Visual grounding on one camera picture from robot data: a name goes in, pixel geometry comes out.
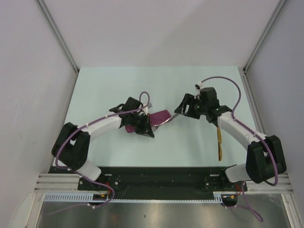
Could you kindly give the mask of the magenta satin napkin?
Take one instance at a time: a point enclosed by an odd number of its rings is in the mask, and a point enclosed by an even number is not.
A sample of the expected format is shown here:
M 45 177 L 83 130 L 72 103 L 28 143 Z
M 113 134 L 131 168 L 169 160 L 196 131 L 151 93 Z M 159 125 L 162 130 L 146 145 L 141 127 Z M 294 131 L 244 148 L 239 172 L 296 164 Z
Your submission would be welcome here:
M 153 127 L 155 125 L 159 125 L 159 124 L 165 122 L 166 120 L 168 120 L 170 117 L 171 117 L 171 114 L 168 110 L 162 110 L 159 112 L 155 112 L 153 114 L 150 114 L 150 125 L 151 125 L 151 127 Z M 135 128 L 132 126 L 125 126 L 125 130 L 128 133 L 135 132 Z

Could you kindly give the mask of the gold butter knife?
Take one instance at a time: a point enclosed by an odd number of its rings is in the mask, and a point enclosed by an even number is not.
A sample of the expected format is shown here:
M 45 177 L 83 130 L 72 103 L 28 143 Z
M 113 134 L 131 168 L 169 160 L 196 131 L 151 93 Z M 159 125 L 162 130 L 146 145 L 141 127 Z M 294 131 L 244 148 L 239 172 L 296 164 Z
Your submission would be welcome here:
M 221 130 L 219 127 L 217 127 L 217 139 L 218 139 L 218 160 L 222 161 L 222 136 L 221 136 Z

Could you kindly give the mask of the silver metal fork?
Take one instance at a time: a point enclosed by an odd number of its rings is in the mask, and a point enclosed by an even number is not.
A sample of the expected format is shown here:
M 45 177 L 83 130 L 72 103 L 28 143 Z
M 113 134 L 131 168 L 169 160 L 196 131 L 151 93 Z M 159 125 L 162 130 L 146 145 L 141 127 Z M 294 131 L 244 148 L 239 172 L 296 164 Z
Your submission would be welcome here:
M 173 116 L 171 116 L 169 119 L 167 119 L 166 121 L 164 121 L 163 123 L 157 124 L 152 126 L 152 132 L 155 132 L 160 126 L 163 126 L 166 123 L 169 123 L 170 121 L 172 121 L 173 119 L 175 119 L 176 117 L 178 117 L 180 114 L 174 114 Z

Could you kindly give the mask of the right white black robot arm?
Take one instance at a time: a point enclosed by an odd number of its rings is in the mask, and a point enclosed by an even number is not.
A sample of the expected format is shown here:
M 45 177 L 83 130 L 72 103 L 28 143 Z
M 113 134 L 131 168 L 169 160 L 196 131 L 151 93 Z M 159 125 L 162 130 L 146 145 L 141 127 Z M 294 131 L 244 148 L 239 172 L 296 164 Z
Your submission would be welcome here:
M 186 117 L 207 121 L 229 133 L 247 151 L 246 162 L 225 170 L 219 178 L 223 190 L 231 190 L 239 181 L 262 183 L 286 172 L 286 162 L 280 139 L 252 130 L 232 114 L 232 109 L 220 105 L 213 87 L 202 88 L 199 95 L 185 94 L 182 102 L 174 111 Z

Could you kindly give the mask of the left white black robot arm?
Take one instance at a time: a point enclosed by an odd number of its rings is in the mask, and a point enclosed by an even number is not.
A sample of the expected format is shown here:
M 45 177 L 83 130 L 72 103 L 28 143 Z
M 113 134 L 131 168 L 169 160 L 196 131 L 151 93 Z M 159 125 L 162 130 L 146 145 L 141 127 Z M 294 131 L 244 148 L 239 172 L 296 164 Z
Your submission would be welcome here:
M 105 184 L 102 171 L 88 159 L 90 143 L 101 135 L 125 126 L 134 128 L 135 133 L 153 138 L 150 124 L 149 102 L 129 97 L 124 104 L 109 110 L 109 113 L 83 126 L 68 122 L 62 127 L 52 148 L 55 163 L 61 162 L 63 168 L 71 169 L 88 178 L 88 184 L 95 190 Z

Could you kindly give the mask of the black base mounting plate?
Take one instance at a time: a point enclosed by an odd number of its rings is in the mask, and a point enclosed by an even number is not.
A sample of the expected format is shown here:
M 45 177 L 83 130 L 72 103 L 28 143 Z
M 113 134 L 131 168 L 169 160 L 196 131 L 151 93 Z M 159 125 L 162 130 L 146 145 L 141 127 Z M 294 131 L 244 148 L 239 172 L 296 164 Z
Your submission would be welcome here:
M 79 178 L 77 189 L 114 193 L 117 200 L 207 200 L 214 192 L 236 192 L 241 182 L 229 182 L 226 167 L 102 167 L 92 183 Z

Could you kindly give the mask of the aluminium front rail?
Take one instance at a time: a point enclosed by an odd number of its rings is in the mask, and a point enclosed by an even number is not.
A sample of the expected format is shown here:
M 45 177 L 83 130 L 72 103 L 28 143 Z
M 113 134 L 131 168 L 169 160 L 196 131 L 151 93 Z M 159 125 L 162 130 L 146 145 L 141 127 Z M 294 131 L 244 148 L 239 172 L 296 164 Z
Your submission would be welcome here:
M 77 174 L 40 174 L 35 186 L 36 191 L 77 192 L 79 185 Z M 276 186 L 266 183 L 247 182 L 247 191 L 251 194 L 293 194 L 293 188 L 287 174 L 281 174 Z

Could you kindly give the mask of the right aluminium frame post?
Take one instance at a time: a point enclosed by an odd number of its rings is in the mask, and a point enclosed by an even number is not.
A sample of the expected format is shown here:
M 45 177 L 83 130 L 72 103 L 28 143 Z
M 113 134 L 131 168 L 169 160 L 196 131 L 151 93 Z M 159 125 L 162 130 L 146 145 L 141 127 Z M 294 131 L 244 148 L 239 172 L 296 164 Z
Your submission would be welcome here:
M 278 20 L 281 12 L 283 11 L 283 9 L 287 3 L 288 3 L 288 0 L 279 0 L 278 1 L 268 22 L 265 25 L 260 37 L 258 38 L 257 43 L 255 44 L 252 52 L 250 53 L 248 60 L 246 61 L 245 65 L 242 68 L 244 73 L 247 73 L 247 71 L 250 69 L 253 61 L 255 60 L 257 54 L 259 53 L 261 47 L 263 46 L 264 42 L 266 41 L 268 35 L 270 34 L 273 26 L 275 25 L 276 21 Z

